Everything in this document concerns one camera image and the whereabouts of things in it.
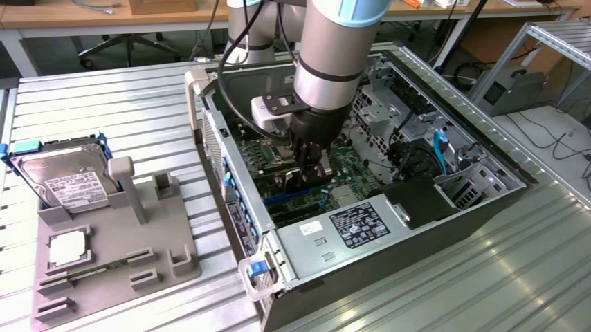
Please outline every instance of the power supply label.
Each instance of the power supply label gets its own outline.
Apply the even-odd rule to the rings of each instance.
[[[390,229],[370,203],[363,203],[329,217],[345,244],[351,249],[390,234]]]

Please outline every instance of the blue cable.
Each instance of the blue cable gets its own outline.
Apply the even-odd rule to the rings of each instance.
[[[442,151],[447,150],[449,144],[450,144],[450,139],[447,138],[446,132],[443,130],[437,130],[434,134],[434,148],[435,148],[437,158],[439,159],[439,163],[443,166],[443,175],[447,175],[447,166],[446,166],[446,159],[443,159]]]

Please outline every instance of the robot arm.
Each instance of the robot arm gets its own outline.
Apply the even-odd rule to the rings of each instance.
[[[232,7],[243,0],[228,1],[230,37],[235,47],[227,51],[234,63],[273,61],[273,40],[281,35],[278,9],[283,10],[291,41],[298,41],[298,18],[302,20],[305,10],[294,92],[271,92],[253,101],[258,131],[275,131],[269,135],[273,138],[279,137],[278,134],[290,137],[301,165],[297,187],[302,189],[330,181],[330,147],[350,116],[367,54],[391,0],[307,0],[306,9],[261,1],[248,0],[247,12],[258,15],[251,16],[257,21],[248,30],[247,43],[235,43],[248,26],[244,7]]]

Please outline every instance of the sticker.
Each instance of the sticker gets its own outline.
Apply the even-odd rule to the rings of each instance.
[[[390,234],[390,229],[370,203],[363,203],[329,217],[345,244],[351,249]]]
[[[46,181],[46,185],[67,209],[107,200],[107,193],[95,172],[52,178]]]
[[[232,219],[234,228],[236,229],[236,233],[242,242],[242,249],[247,257],[255,255],[257,253],[257,244],[251,239],[251,229],[248,227],[248,223],[242,217],[239,204],[236,202],[231,202],[226,204],[230,217]]]
[[[299,229],[302,230],[302,234],[306,236],[318,232],[319,230],[323,230],[323,224],[315,220],[311,223],[306,223],[305,225],[299,226]]]

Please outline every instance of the blue ram slot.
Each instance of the blue ram slot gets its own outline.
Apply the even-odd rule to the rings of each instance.
[[[273,203],[279,203],[279,202],[283,202],[289,199],[293,199],[294,197],[310,194],[311,192],[313,192],[313,189],[306,189],[306,190],[301,190],[299,192],[293,192],[291,194],[282,194],[275,197],[271,197],[270,199],[265,199],[263,203],[266,205],[273,204]]]

